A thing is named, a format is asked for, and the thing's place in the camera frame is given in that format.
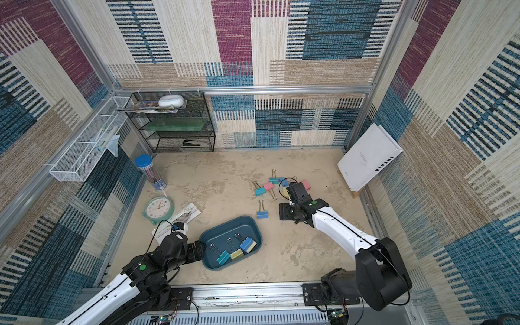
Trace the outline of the teal plastic storage box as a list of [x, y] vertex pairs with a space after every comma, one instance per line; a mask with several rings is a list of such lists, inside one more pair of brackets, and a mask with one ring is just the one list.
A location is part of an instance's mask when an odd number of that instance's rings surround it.
[[199, 241], [206, 245], [203, 265], [220, 271], [257, 253], [263, 238], [253, 218], [241, 216], [203, 232]]

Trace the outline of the yellow binder clip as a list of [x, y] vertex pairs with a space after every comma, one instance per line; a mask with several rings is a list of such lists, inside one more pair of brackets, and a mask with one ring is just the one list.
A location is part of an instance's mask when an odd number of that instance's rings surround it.
[[228, 238], [227, 239], [227, 243], [229, 244], [230, 248], [231, 248], [231, 254], [230, 254], [230, 257], [232, 259], [232, 261], [235, 261], [241, 257], [243, 257], [245, 254], [243, 253], [242, 249], [240, 249], [239, 247], [237, 247], [234, 243], [233, 243], [233, 240], [231, 238]]
[[256, 245], [257, 243], [249, 238], [243, 241], [240, 247], [245, 253], [250, 253]]

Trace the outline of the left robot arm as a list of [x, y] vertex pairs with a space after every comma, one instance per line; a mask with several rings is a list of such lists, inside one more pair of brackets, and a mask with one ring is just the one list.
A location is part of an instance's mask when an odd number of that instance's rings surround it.
[[167, 235], [153, 251], [134, 257], [106, 287], [59, 324], [127, 324], [177, 300], [167, 273], [203, 259], [207, 245], [188, 242], [181, 232]]

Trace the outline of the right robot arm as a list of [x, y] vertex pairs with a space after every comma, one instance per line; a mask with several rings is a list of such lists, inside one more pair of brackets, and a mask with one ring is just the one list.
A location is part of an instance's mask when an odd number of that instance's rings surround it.
[[378, 239], [343, 219], [326, 201], [313, 199], [301, 182], [291, 178], [288, 203], [281, 203], [280, 220], [305, 223], [333, 239], [356, 262], [354, 271], [335, 268], [321, 277], [323, 302], [339, 303], [359, 297], [381, 311], [397, 305], [402, 295], [411, 299], [412, 281], [399, 249], [390, 238]]

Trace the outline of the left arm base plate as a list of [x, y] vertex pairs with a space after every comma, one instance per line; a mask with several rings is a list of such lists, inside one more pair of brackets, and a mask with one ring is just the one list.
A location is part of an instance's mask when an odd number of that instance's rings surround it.
[[191, 308], [193, 287], [171, 287], [170, 293], [164, 305], [158, 308], [158, 311], [168, 311], [172, 313], [176, 311], [186, 311]]

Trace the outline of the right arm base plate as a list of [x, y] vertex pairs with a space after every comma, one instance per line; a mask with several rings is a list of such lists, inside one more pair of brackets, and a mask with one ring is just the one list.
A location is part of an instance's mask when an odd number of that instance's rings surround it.
[[305, 306], [339, 306], [358, 305], [361, 299], [357, 295], [344, 295], [334, 292], [332, 289], [321, 283], [303, 283], [301, 286]]

